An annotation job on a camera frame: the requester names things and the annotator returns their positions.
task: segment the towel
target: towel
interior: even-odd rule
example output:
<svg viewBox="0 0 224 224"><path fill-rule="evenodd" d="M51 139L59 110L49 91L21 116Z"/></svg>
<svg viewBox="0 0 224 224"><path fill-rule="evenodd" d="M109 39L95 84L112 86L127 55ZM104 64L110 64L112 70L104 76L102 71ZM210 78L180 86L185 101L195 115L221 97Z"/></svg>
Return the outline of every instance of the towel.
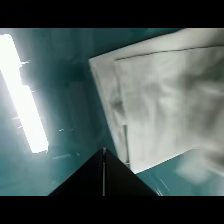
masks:
<svg viewBox="0 0 224 224"><path fill-rule="evenodd" d="M200 92L204 86L210 88L209 78L203 77L202 82L195 80L203 76L204 70L214 69L217 67L215 64L222 61L222 47L218 49L209 47L222 46L223 37L224 29L185 29L90 59L91 70L118 156L123 162L130 160L131 169L135 173L196 147L198 142L201 143L194 138L204 136L198 134L199 137L195 137L196 134L189 134L190 124L189 128L183 128L186 125L185 116L193 116L192 110L188 111L188 108L193 106L187 106L183 102L186 102L187 98L191 99L192 94L194 95L195 91ZM206 63L214 55L214 60L206 67ZM202 66L195 63L194 58L198 59ZM145 77L148 77L147 83L144 83ZM194 88L189 87L191 91L185 94L185 89L182 87L186 83L191 85L191 82L194 83L192 84ZM125 83L129 83L128 88L124 88ZM144 87L145 92L140 93L141 87ZM160 95L164 92L162 97L164 99L158 101L156 95L159 92ZM178 112L177 107L180 105L183 108ZM158 119L159 116L164 119L164 129L162 120ZM149 139L153 141L146 146Z"/></svg>

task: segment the folded cloth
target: folded cloth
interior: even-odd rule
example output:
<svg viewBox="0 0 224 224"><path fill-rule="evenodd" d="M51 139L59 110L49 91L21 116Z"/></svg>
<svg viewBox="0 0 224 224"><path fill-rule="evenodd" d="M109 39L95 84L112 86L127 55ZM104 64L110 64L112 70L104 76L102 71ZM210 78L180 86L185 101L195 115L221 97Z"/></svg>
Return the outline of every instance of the folded cloth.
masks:
<svg viewBox="0 0 224 224"><path fill-rule="evenodd" d="M204 148L208 140L222 145L222 138L213 139L224 110L224 47L160 52L115 64L133 172Z"/></svg>
<svg viewBox="0 0 224 224"><path fill-rule="evenodd" d="M90 67L115 147L119 158L123 162L128 160L130 145L127 146L126 144L125 126L128 126L128 121L121 99L121 88L119 86L119 75L116 74L115 60L123 60L128 57L147 55L154 52L218 45L224 45L224 29L185 29L174 34L146 40L90 59ZM143 169L145 168L137 168L135 172Z"/></svg>

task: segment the teal surface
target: teal surface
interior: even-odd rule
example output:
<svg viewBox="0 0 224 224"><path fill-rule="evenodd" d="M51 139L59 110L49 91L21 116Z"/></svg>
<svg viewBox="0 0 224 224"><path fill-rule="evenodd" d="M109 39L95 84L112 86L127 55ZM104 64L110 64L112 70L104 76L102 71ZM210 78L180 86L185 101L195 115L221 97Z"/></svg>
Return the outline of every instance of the teal surface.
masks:
<svg viewBox="0 0 224 224"><path fill-rule="evenodd" d="M48 153L32 154L0 78L0 195L48 195L100 147L116 150L88 59L181 28L2 29L22 61L49 141ZM138 176L160 195L214 195L210 183L194 186L175 173L176 157ZM220 182L213 178L213 185Z"/></svg>

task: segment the fluorescent light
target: fluorescent light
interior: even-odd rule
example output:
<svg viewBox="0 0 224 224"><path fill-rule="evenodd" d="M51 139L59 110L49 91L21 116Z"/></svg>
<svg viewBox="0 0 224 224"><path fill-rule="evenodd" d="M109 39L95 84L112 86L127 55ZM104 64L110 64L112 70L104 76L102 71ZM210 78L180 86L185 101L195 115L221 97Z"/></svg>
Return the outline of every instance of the fluorescent light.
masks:
<svg viewBox="0 0 224 224"><path fill-rule="evenodd" d="M20 67L22 67L22 64L12 37L9 34L0 35L0 70L18 113L30 149L33 153L47 151L47 137L31 90L29 86L21 83Z"/></svg>

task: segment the black object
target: black object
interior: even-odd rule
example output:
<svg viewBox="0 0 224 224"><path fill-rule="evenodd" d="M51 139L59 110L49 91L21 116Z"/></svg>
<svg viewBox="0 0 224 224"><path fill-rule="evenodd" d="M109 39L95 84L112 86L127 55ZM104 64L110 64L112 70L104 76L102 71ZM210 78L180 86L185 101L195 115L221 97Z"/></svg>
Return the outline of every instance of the black object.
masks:
<svg viewBox="0 0 224 224"><path fill-rule="evenodd" d="M49 196L157 196L109 150L101 149Z"/></svg>

